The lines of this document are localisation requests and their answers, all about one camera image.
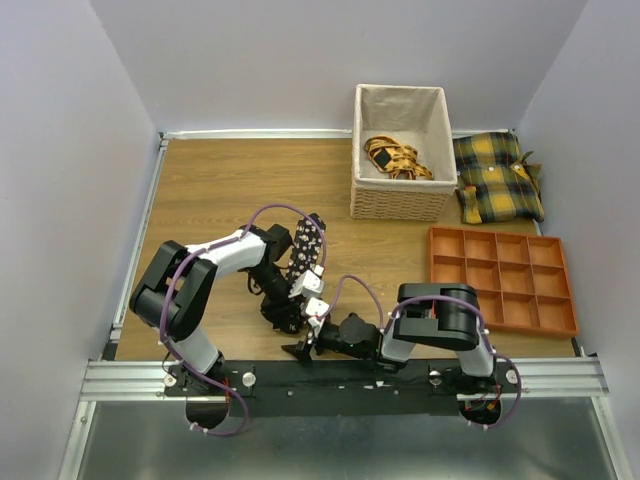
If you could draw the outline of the black floral tie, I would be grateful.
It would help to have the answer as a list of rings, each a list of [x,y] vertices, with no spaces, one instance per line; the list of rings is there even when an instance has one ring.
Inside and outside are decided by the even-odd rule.
[[[309,217],[310,219],[299,220],[295,230],[288,266],[285,270],[289,292],[299,275],[318,265],[322,253],[322,235],[325,232],[326,224],[317,213],[311,213]],[[304,303],[309,298],[302,296],[290,298],[289,293],[288,298],[289,304],[277,329],[287,334],[298,333],[304,323],[302,317]]]

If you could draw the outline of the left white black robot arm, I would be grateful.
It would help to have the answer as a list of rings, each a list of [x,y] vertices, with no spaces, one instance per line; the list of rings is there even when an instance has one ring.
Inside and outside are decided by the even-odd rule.
[[[129,309],[148,326],[165,327],[164,338],[172,350],[191,365],[187,382],[201,395],[214,393],[224,381],[224,357],[201,328],[214,282],[228,274],[245,272],[263,296],[260,312],[272,327],[287,334],[301,330],[301,302],[289,296],[292,282],[276,262],[293,246],[289,231],[274,224],[268,230],[256,226],[216,241],[216,248],[181,262],[199,246],[175,241],[163,243],[135,287]]]

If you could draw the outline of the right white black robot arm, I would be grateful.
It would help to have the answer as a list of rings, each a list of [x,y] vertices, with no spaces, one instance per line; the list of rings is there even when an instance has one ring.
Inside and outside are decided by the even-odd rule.
[[[409,365],[415,346],[426,345],[456,354],[447,370],[428,369],[428,381],[452,393],[479,394],[499,390],[496,353],[488,339],[476,290],[462,283],[405,283],[387,323],[376,326],[350,313],[340,324],[331,322],[328,305],[313,300],[319,311],[307,315],[306,337],[282,350],[309,363],[311,352],[346,355],[397,373]]]

